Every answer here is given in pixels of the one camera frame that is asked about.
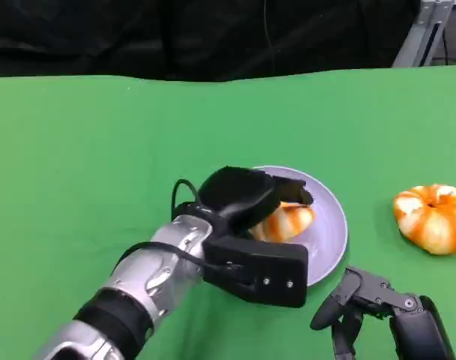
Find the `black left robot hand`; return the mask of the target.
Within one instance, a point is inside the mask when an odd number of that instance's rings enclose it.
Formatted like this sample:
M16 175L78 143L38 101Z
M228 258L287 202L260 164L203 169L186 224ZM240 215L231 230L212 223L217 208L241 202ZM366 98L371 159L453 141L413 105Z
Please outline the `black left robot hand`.
M284 243L315 220L314 198L306 181L271 175L261 169L225 166L199 188L200 202L225 218L235 233Z

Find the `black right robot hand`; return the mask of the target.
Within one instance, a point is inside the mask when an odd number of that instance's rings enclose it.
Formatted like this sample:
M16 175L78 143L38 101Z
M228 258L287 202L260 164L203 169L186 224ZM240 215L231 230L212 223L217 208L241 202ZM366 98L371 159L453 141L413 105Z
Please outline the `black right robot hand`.
M322 302L310 328L331 329L336 359L355 359L364 316L389 318L399 359L454 359L437 306L426 295L396 291L388 279L354 266Z

